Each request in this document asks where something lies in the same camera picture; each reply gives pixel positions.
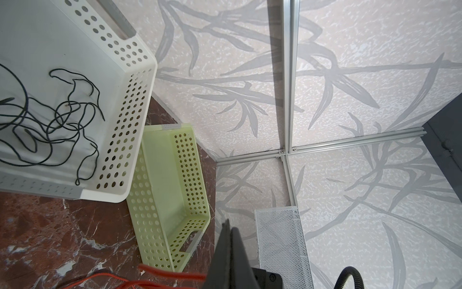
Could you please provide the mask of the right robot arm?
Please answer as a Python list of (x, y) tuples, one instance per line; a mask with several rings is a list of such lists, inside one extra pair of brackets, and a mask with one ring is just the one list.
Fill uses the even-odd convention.
[(284, 289), (283, 279), (277, 273), (252, 268), (255, 279), (260, 289)]

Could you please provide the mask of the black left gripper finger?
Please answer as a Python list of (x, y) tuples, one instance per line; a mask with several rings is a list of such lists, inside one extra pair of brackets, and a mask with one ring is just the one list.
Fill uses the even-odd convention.
[(204, 289), (258, 289), (239, 229), (229, 220), (222, 224)]

